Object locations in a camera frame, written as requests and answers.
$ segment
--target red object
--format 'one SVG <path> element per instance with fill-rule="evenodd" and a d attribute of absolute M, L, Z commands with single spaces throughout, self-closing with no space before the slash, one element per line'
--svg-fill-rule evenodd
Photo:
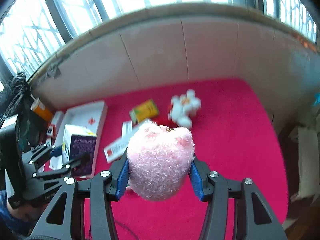
<path fill-rule="evenodd" d="M 93 119 L 92 117 L 89 119 L 88 124 L 89 125 L 93 125 L 96 122 L 95 119 Z"/>
<path fill-rule="evenodd" d="M 172 129 L 177 127 L 177 124 L 172 122 L 172 120 L 168 119 L 168 115 L 160 114 L 159 116 L 154 117 L 151 120 L 155 122 L 157 125 L 164 125 Z"/>
<path fill-rule="evenodd" d="M 96 173 L 110 166 L 103 148 L 121 135 L 122 122 L 128 120 L 128 112 L 137 102 L 153 98 L 162 114 L 167 112 L 172 95 L 189 88 L 201 99 L 192 128 L 197 157 L 225 178 L 252 178 L 282 223 L 287 215 L 288 190 L 280 147 L 257 96 L 241 80 L 195 82 L 106 98 L 108 113 Z M 89 201 L 85 206 L 86 237 L 90 228 Z M 232 239 L 233 203 L 229 200 L 225 239 Z M 163 202 L 146 201 L 129 191 L 119 202 L 112 203 L 119 239 L 126 240 L 198 239 L 206 207 L 207 203 L 201 203 L 193 193 L 189 178 L 177 195 Z"/>

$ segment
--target pink plush toy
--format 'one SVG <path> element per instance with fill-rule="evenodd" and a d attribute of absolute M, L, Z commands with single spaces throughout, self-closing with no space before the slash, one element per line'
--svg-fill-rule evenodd
<path fill-rule="evenodd" d="M 164 200 L 183 184 L 194 158 L 191 132 L 147 122 L 129 141 L 129 185 L 148 200 Z"/>

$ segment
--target metal screw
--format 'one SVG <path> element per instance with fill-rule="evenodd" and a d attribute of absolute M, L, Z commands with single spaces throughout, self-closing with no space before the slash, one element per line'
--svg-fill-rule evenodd
<path fill-rule="evenodd" d="M 219 173 L 217 173 L 216 171 L 210 171 L 209 176 L 213 177 L 213 178 L 216 178 L 216 177 L 219 176 Z"/>
<path fill-rule="evenodd" d="M 253 183 L 253 180 L 250 179 L 250 178 L 245 178 L 245 179 L 244 179 L 244 183 L 250 185 L 250 184 Z"/>
<path fill-rule="evenodd" d="M 102 172 L 100 173 L 100 175 L 101 175 L 102 177 L 108 177 L 108 176 L 110 175 L 110 171 L 102 171 Z"/>
<path fill-rule="evenodd" d="M 74 178 L 69 178 L 69 179 L 66 180 L 66 183 L 67 183 L 68 185 L 71 185 L 71 184 L 73 184 L 75 181 L 76 181 L 76 180 L 75 180 Z"/>

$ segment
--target white wall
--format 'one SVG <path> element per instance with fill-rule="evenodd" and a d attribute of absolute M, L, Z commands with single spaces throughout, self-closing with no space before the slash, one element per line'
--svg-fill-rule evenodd
<path fill-rule="evenodd" d="M 277 132 L 320 88 L 320 57 L 290 35 L 230 18 L 165 18 L 107 34 L 63 61 L 34 90 L 57 109 L 142 88 L 241 78 Z"/>

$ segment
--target person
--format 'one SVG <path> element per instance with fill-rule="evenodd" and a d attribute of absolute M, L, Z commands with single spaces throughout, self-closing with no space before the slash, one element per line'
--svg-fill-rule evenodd
<path fill-rule="evenodd" d="M 0 191 L 0 218 L 19 240 L 31 233 L 45 208 L 46 205 L 34 208 L 25 203 L 13 209 L 8 202 L 7 191 Z"/>

